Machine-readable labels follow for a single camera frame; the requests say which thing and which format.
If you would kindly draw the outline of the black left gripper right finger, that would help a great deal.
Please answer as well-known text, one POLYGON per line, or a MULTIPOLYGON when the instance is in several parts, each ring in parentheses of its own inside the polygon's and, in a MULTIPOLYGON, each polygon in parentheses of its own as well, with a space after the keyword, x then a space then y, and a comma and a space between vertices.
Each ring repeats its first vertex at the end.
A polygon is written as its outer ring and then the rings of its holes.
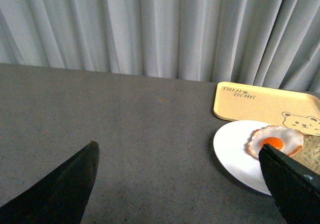
POLYGON ((266 186, 288 224, 320 222, 320 175, 264 144, 258 154, 266 186))

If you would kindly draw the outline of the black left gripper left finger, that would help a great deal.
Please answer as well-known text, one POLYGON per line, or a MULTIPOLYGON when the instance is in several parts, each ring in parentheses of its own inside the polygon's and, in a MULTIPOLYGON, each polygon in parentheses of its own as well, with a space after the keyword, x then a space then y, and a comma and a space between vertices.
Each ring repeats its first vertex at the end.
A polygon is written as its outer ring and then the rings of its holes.
POLYGON ((91 141, 0 208, 2 224, 79 224, 95 184, 99 144, 91 141))

